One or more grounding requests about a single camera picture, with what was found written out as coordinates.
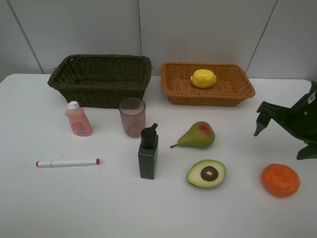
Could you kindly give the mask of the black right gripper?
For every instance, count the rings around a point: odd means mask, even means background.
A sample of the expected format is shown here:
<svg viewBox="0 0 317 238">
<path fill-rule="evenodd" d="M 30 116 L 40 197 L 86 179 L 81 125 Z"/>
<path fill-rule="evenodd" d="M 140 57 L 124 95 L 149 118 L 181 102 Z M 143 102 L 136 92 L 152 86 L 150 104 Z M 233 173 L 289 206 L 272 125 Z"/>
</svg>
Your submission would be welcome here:
<svg viewBox="0 0 317 238">
<path fill-rule="evenodd" d="M 297 154 L 297 160 L 317 158 L 317 83 L 311 82 L 311 88 L 292 107 L 287 108 L 263 101 L 258 110 L 254 136 L 267 128 L 274 120 L 294 137 L 308 143 Z"/>
</svg>

